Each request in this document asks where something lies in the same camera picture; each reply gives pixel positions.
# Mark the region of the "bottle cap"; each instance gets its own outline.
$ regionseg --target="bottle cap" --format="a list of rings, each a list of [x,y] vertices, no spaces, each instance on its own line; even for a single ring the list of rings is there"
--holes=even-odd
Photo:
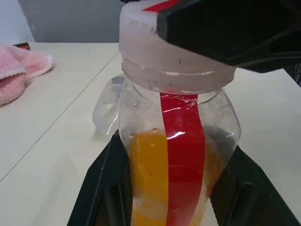
[[[125,75],[138,85],[162,92],[209,92],[234,78],[235,67],[162,40],[157,12],[149,9],[166,0],[126,4],[120,13],[119,50]]]

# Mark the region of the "white table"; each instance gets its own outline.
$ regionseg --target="white table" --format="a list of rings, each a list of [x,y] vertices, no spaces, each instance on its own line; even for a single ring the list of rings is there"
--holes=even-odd
[[[92,111],[122,73],[117,44],[31,43],[54,70],[0,108],[0,225],[65,226],[88,167],[107,144]],[[301,221],[301,88],[284,70],[237,70],[225,88],[242,128],[242,150],[266,172]],[[216,225],[210,207],[204,226]]]

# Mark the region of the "orange liquid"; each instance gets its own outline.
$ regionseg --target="orange liquid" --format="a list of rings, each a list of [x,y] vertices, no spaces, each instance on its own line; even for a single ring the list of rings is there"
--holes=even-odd
[[[165,134],[153,129],[135,135],[130,142],[129,156],[134,198],[133,226],[165,226],[168,209],[168,155]],[[212,145],[207,144],[202,191],[189,226],[200,225],[208,197],[223,166]]]

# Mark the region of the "red tape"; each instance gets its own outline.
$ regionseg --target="red tape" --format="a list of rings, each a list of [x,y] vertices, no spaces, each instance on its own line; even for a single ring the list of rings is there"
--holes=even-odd
[[[205,135],[197,95],[160,94],[168,149],[166,226],[189,226],[201,193]]]
[[[165,2],[162,2],[162,3],[159,3],[157,5],[154,5],[154,6],[150,6],[148,8],[145,8],[144,11],[149,11],[149,12],[160,12],[161,10],[163,9],[166,9],[166,8],[170,8],[172,6],[174,6],[175,4],[177,4],[180,0],[169,0],[169,1],[165,1]]]

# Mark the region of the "pink fabric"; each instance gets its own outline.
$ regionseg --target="pink fabric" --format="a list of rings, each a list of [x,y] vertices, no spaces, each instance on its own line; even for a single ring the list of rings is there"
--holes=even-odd
[[[49,54],[0,45],[0,105],[20,97],[29,80],[47,72],[51,65]]]

